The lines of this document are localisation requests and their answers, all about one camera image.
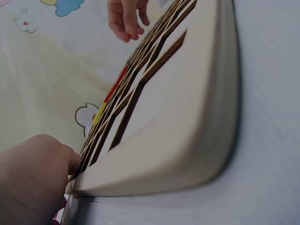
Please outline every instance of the yellow tab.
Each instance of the yellow tab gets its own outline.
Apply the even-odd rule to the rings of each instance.
[[[102,114],[102,112],[103,112],[103,110],[105,108],[105,105],[106,105],[106,103],[103,103],[101,105],[100,109],[98,110],[97,115],[95,116],[95,118],[93,120],[93,126],[95,126],[98,123],[98,121],[100,119],[100,116],[101,116],[101,114]]]

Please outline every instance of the bedsheet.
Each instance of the bedsheet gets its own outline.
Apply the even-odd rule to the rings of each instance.
[[[111,84],[143,39],[124,44],[114,36],[108,27],[106,0],[0,0],[0,7],[12,12],[22,31],[47,35],[67,51],[78,54]],[[159,13],[159,3],[150,0],[150,21],[155,21]]]

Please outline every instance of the pink shape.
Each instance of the pink shape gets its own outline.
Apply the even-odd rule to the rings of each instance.
[[[5,6],[6,4],[10,3],[12,0],[0,0],[0,6]]]

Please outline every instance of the adult hand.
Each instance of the adult hand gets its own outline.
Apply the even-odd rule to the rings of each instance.
[[[77,153],[48,135],[0,153],[0,224],[51,224],[79,165]]]
[[[114,34],[124,42],[137,40],[144,29],[138,24],[136,11],[146,26],[150,24],[147,16],[149,0],[108,0],[108,22]]]

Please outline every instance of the blue cloud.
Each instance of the blue cloud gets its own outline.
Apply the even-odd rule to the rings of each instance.
[[[57,16],[67,16],[72,11],[78,10],[84,0],[58,0],[55,4]]]

